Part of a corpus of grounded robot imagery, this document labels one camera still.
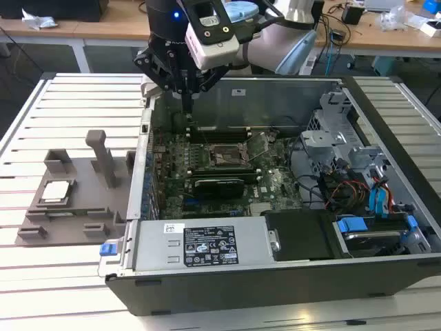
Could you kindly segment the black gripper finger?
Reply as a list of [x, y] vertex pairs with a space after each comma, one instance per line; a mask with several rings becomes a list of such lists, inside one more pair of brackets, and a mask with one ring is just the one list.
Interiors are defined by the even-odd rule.
[[189, 92], [176, 48], [146, 47], [137, 54], [134, 64], [162, 90], [180, 97], [182, 111], [189, 113]]
[[229, 65], [218, 66], [206, 71], [196, 67], [188, 70], [188, 112], [192, 113], [193, 96], [210, 90], [229, 71]]

